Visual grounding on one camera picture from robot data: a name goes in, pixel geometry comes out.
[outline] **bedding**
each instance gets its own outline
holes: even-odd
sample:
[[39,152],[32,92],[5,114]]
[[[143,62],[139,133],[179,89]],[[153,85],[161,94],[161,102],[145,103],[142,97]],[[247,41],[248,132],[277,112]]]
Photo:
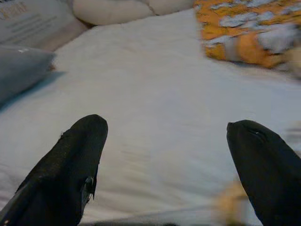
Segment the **bedding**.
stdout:
[[40,49],[0,45],[0,107],[44,79],[54,56]]
[[300,42],[299,0],[196,0],[206,55],[283,68]]
[[48,80],[0,111],[0,207],[61,132],[96,113],[109,133],[83,223],[186,210],[196,222],[171,218],[211,223],[237,175],[227,123],[258,121],[284,139],[300,125],[300,84],[204,56],[193,9],[97,26],[56,54]]
[[74,0],[74,15],[94,25],[120,24],[192,8],[193,0]]
[[53,51],[87,27],[71,10],[72,0],[0,1],[0,44]]

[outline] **wrinkled sheet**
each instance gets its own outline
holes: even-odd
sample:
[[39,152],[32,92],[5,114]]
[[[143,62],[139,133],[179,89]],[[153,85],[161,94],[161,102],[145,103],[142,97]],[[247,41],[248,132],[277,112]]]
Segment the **wrinkled sheet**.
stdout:
[[187,208],[206,222],[236,176],[227,123],[284,138],[300,125],[300,84],[205,57],[193,10],[95,27],[56,53],[57,71],[0,111],[0,208],[63,131],[96,113],[109,134],[83,222]]

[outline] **orange and white fabric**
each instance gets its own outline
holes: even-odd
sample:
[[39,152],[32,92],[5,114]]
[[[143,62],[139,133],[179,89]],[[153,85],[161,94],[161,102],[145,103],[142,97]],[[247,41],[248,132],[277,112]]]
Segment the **orange and white fabric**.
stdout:
[[300,0],[196,0],[208,57],[282,68],[300,42]]

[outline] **pillow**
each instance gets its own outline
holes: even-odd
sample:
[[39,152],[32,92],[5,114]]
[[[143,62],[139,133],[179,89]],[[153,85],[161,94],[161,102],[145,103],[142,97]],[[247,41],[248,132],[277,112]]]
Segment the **pillow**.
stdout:
[[192,8],[194,0],[149,0],[156,15],[171,14]]
[[45,78],[54,56],[39,49],[0,46],[0,105]]
[[95,25],[126,23],[153,15],[147,4],[137,0],[74,0],[73,13]]
[[73,12],[85,22],[107,25],[170,14],[192,6],[193,0],[74,0]]
[[283,68],[301,35],[298,0],[195,0],[208,57]]
[[0,0],[0,45],[54,51],[87,30],[71,5],[72,0]]

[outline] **gray pillow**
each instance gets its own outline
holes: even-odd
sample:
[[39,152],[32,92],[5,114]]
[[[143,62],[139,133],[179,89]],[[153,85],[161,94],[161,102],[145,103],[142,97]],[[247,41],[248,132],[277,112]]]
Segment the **gray pillow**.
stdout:
[[0,105],[46,76],[55,54],[39,49],[0,46]]

